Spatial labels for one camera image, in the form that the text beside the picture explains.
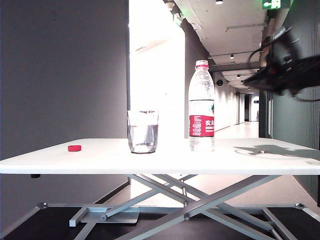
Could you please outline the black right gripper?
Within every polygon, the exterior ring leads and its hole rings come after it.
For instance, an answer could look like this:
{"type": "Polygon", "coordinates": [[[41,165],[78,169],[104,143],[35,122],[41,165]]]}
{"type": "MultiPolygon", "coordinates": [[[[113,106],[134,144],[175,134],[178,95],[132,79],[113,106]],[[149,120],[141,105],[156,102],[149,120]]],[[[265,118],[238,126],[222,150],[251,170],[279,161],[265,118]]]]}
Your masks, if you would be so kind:
{"type": "Polygon", "coordinates": [[[273,49],[267,55],[267,68],[260,69],[251,77],[243,82],[247,87],[267,91],[282,95],[283,91],[288,90],[292,96],[299,93],[295,86],[297,83],[294,78],[295,67],[298,64],[298,53],[296,50],[285,50],[283,52],[273,49]]]}

